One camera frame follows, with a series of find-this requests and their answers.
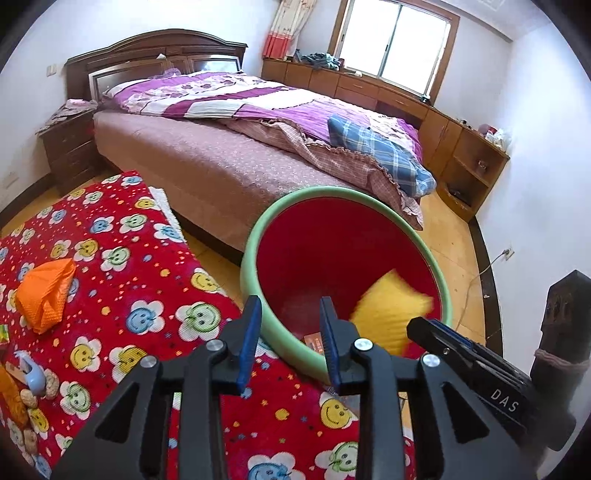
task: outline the cabinet door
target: cabinet door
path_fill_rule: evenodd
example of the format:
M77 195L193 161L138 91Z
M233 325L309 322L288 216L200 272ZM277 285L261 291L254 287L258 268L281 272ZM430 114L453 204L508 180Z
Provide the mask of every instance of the cabinet door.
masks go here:
M294 63L287 64L287 72L285 73L285 84L290 87L308 89L310 84L310 76L312 75L312 67L305 65L296 65Z
M460 139L462 127L460 124L449 121L443 131L439 145L431 157L431 173L437 179L445 170L447 163L453 155L457 142Z
M337 83L339 83L338 73L326 69L313 70L308 90L328 97L334 97Z
M284 61L263 60L261 78L283 83L286 69L287 63Z
M429 110L425 120L421 124L421 128L418 130L418 140L421 142L421 147L423 148L423 165L431 172L433 172L431 168L433 155L443 137L447 123L448 120L446 117L433 110Z

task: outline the pillow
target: pillow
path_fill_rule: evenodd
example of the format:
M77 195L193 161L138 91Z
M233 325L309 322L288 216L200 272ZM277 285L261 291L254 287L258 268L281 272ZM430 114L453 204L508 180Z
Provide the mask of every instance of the pillow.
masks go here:
M161 75L154 75L153 77L148 77L150 80L161 80L161 79L169 79L170 77L174 77L175 75L182 75L179 69L168 69Z
M385 136L333 115L328 120L330 144L373 157L386 169L401 190L413 198L428 195L437 186L429 173L413 154Z

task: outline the white wall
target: white wall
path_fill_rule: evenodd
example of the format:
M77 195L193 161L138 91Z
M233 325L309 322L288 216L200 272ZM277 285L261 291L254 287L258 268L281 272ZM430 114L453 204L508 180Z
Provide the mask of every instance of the white wall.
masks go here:
M501 306L504 357L528 372L549 286L572 270L591 276L591 82L554 25L514 43L497 124L512 129L511 159L477 217ZM591 372L571 404L582 427ZM551 454L548 472L561 454Z
M327 51L339 4L340 0L317 0L298 41L303 54ZM492 124L510 52L510 42L461 17L435 107L451 117L468 120L475 128Z
M62 67L70 57L164 28L186 28L244 42L243 67L261 71L261 52L278 0L57 0L29 29L0 73L0 210L49 172L35 130L66 100ZM58 74L46 77L57 64Z

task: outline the wooden floor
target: wooden floor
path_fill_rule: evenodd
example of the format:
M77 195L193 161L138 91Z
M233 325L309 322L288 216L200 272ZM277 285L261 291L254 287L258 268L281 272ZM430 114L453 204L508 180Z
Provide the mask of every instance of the wooden floor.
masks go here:
M107 178L110 173L95 177L82 185L86 187L96 181ZM60 199L55 188L41 195L11 220L1 232L2 237L10 234L17 226L36 215L40 210L52 205ZM468 225L455 215L437 193L421 200L425 217L425 228L420 235L435 256L439 267L447 281L453 304L453 327L462 335L485 344L484 308L480 281L475 281L470 290L466 314L459 324L462 309L466 301L466 293L471 280L478 275L476 254ZM242 308L240 293L240 269L206 247L199 240L184 233L187 243L195 257L226 290L228 295ZM408 403L402 410L403 425L411 429Z

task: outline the wooden headboard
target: wooden headboard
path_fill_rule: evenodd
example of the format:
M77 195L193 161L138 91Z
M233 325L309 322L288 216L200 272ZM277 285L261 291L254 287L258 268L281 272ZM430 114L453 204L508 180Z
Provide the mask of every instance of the wooden headboard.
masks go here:
M247 47L181 28L142 33L69 59L67 95L99 100L103 92L115 85L159 75L169 68L178 68L185 74L199 70L237 72Z

